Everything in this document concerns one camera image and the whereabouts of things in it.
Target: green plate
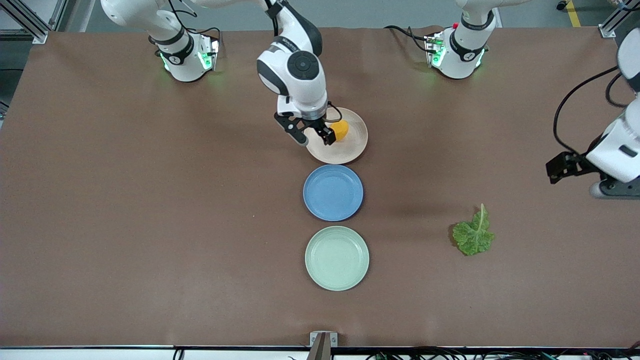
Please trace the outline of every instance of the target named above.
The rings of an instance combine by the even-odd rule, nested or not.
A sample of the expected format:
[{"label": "green plate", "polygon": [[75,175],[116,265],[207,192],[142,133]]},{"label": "green plate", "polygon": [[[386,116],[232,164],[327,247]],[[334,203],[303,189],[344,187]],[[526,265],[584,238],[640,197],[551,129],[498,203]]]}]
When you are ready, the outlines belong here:
[{"label": "green plate", "polygon": [[316,284],[344,291],[356,286],[367,273],[369,249],[362,236],[348,227],[325,227],[309,241],[305,264]]}]

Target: beige plate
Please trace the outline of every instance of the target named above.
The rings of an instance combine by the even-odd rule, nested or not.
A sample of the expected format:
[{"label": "beige plate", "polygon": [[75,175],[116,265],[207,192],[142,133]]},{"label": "beige plate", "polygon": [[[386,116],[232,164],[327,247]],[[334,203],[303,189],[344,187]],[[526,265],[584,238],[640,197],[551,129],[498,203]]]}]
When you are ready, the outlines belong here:
[{"label": "beige plate", "polygon": [[[342,119],[349,124],[349,132],[344,139],[331,145],[325,145],[322,138],[313,129],[305,130],[305,135],[309,139],[307,150],[316,159],[327,164],[344,164],[355,160],[364,151],[369,139],[367,126],[358,114],[349,109],[338,109],[342,113]],[[328,119],[337,119],[338,116],[338,112],[335,109],[327,109],[326,117]]]}]

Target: green leaf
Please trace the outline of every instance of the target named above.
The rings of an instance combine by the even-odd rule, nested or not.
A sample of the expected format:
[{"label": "green leaf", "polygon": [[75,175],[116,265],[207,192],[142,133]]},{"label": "green leaf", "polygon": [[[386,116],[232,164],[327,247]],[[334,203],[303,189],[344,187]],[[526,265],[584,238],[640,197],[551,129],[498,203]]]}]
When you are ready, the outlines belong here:
[{"label": "green leaf", "polygon": [[494,238],[495,234],[489,232],[489,212],[484,204],[480,205],[480,211],[473,220],[459,222],[453,227],[453,239],[464,255],[471,256],[489,250]]}]

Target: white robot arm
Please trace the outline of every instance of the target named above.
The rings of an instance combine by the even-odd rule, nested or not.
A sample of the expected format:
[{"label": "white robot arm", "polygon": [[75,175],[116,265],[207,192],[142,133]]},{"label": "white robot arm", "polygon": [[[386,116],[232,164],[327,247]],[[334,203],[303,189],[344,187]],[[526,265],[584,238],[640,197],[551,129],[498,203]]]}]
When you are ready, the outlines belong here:
[{"label": "white robot arm", "polygon": [[[282,32],[257,60],[260,80],[278,94],[274,118],[302,146],[308,144],[304,134],[308,127],[314,129],[326,145],[331,145],[335,134],[324,122],[328,102],[324,70],[318,58],[322,53],[320,31],[286,0],[255,1],[282,27]],[[233,0],[193,2],[218,8]]]},{"label": "white robot arm", "polygon": [[471,75],[484,54],[484,46],[496,26],[494,8],[513,6],[530,0],[455,0],[462,9],[457,28],[434,34],[427,41],[429,64],[453,79]]},{"label": "white robot arm", "polygon": [[636,93],[633,100],[585,154],[562,152],[547,163],[552,184],[568,176],[598,172],[591,194],[601,199],[640,199],[640,28],[625,37],[618,50],[618,68]]},{"label": "white robot arm", "polygon": [[195,81],[214,65],[218,42],[188,32],[173,12],[161,10],[167,0],[100,0],[106,15],[120,26],[147,31],[158,46],[164,67],[179,81]]},{"label": "white robot arm", "polygon": [[[193,0],[197,5],[221,8],[243,0]],[[320,31],[286,0],[253,0],[282,33],[258,58],[260,80],[278,94],[275,118],[300,145],[306,145],[303,131],[313,128],[327,145],[335,134],[324,123],[327,95]],[[144,29],[160,49],[165,68],[180,81],[195,81],[213,68],[218,42],[189,32],[173,12],[161,10],[168,0],[100,0],[107,16],[121,26]]]}]

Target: floor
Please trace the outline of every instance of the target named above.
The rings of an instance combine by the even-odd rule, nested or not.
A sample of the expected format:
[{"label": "floor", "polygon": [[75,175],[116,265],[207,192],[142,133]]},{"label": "floor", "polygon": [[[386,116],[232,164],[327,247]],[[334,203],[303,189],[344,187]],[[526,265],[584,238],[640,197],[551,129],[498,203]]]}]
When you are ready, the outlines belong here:
[{"label": "floor", "polygon": [[[186,9],[179,0],[172,0],[176,8]],[[394,24],[402,27],[419,28],[438,24],[449,26],[459,21],[460,9],[453,0],[291,0],[291,3],[316,26],[343,28],[382,28]],[[500,9],[500,19],[504,27],[545,27],[562,28],[570,26],[596,26],[603,22],[614,8],[606,0],[574,0],[573,7],[577,20],[573,23],[568,12],[556,10],[556,0],[532,0],[518,6]],[[260,8],[249,1],[220,9],[205,9],[192,5],[198,17],[180,14],[187,26],[208,28],[217,26],[223,31],[265,30],[271,22]],[[66,31],[109,32],[136,31],[123,28],[111,22],[99,0],[77,0],[69,11]],[[14,28],[15,23],[5,14],[0,14],[0,29]],[[640,26],[640,12],[617,30],[618,41],[636,26]],[[22,69],[27,61],[31,42],[3,41],[0,30],[0,69]],[[0,101],[10,104],[21,73],[0,71]]]}]

